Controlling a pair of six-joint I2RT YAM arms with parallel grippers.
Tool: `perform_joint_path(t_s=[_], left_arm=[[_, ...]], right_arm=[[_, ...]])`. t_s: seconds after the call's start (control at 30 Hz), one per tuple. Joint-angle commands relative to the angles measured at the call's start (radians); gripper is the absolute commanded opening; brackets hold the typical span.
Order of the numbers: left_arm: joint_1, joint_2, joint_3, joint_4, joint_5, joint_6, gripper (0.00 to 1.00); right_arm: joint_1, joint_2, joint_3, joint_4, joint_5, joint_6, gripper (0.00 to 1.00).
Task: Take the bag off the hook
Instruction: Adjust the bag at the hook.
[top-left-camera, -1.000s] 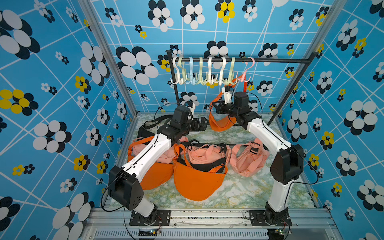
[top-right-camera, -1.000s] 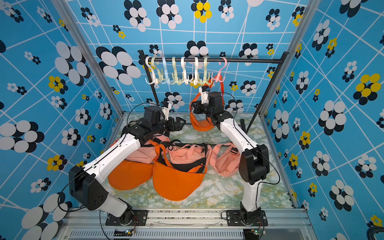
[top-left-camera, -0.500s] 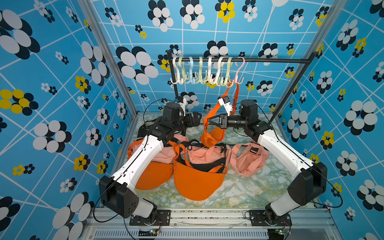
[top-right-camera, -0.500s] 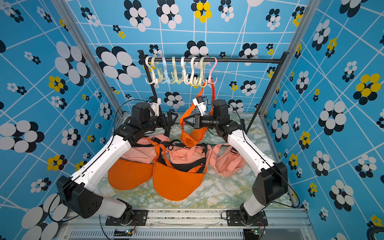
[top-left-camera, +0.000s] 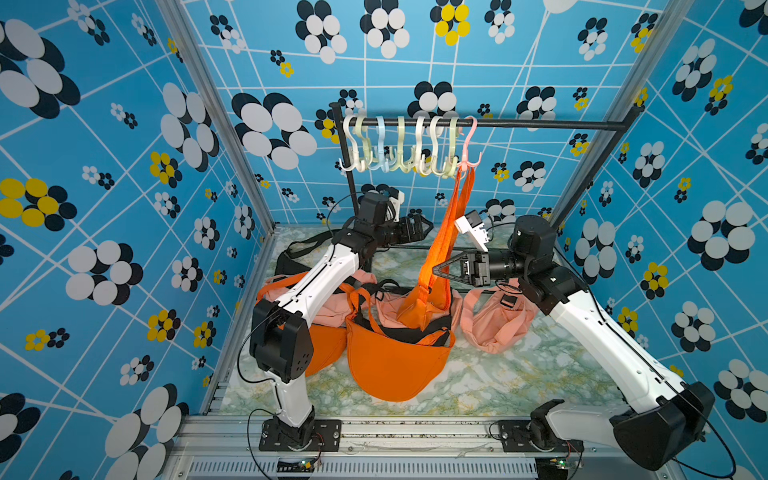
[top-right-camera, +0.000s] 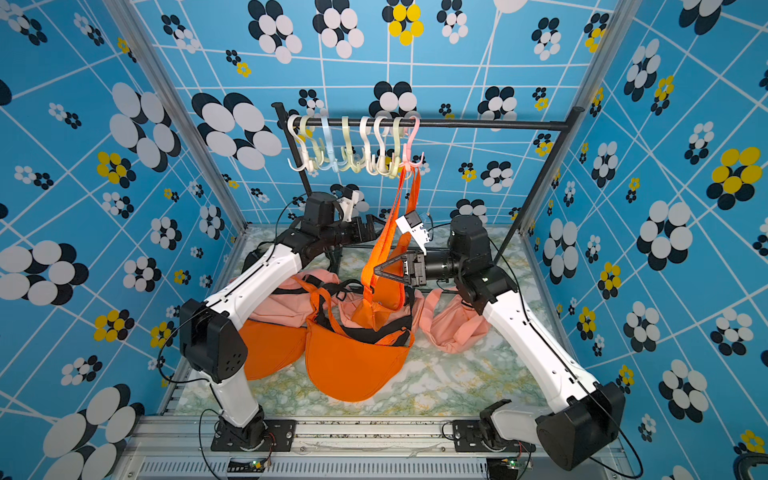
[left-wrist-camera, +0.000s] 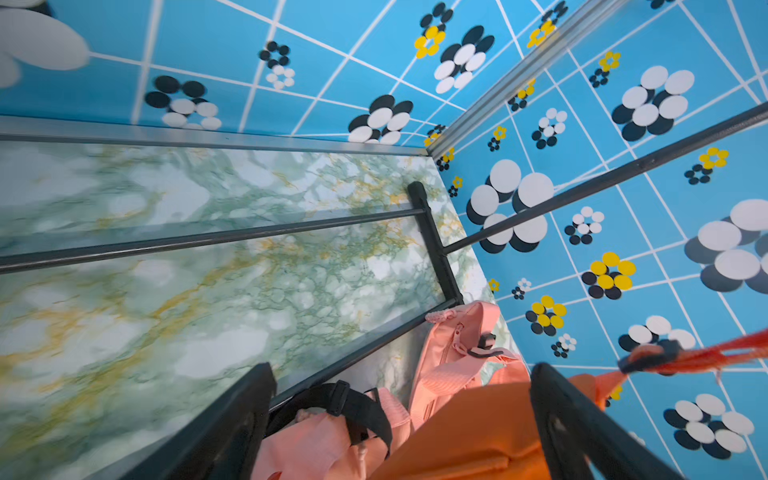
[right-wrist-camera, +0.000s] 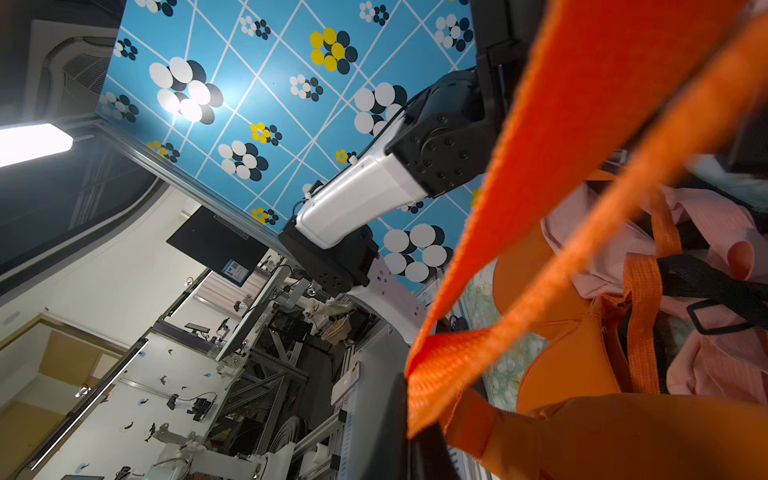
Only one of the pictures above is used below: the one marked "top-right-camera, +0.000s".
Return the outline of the black sling bag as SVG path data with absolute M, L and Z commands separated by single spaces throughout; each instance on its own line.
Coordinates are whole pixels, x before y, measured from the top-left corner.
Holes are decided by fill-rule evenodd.
M 312 293 L 314 325 L 359 343 L 410 347 L 413 344 L 416 295 L 405 288 L 404 305 L 394 311 L 375 311 L 364 302 L 363 286 L 357 280 L 326 283 Z

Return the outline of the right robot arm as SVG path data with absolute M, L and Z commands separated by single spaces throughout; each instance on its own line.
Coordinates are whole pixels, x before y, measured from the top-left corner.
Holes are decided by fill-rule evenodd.
M 535 415 L 501 402 L 481 418 L 485 442 L 497 450 L 521 440 L 541 446 L 561 469 L 594 459 L 619 438 L 626 399 L 614 383 L 601 384 L 580 366 L 526 303 L 519 283 L 492 259 L 481 221 L 451 222 L 444 249 L 407 250 L 378 262 L 374 272 L 404 285 L 453 280 L 462 300 L 507 341 L 544 394 L 548 412 Z

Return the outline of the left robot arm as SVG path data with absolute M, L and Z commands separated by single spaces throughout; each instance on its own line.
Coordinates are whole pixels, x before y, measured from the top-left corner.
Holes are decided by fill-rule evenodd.
M 208 383 L 221 412 L 212 447 L 219 451 L 254 451 L 268 438 L 264 411 L 248 386 L 250 356 L 241 334 L 253 311 L 317 256 L 337 247 L 378 237 L 375 216 L 354 216 L 356 200 L 315 192 L 304 214 L 278 234 L 260 259 L 223 289 L 202 302 L 180 309 L 180 351 Z

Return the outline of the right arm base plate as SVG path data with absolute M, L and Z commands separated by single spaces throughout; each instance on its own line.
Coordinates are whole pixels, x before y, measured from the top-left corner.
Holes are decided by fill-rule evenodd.
M 484 420 L 453 420 L 446 433 L 458 453 L 528 454 L 536 451 L 534 444 L 503 439 Z

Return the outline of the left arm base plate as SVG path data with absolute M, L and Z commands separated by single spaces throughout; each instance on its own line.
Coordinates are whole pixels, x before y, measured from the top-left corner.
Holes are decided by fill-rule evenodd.
M 245 427 L 219 421 L 210 449 L 214 452 L 289 452 L 296 434 L 293 419 L 255 419 Z

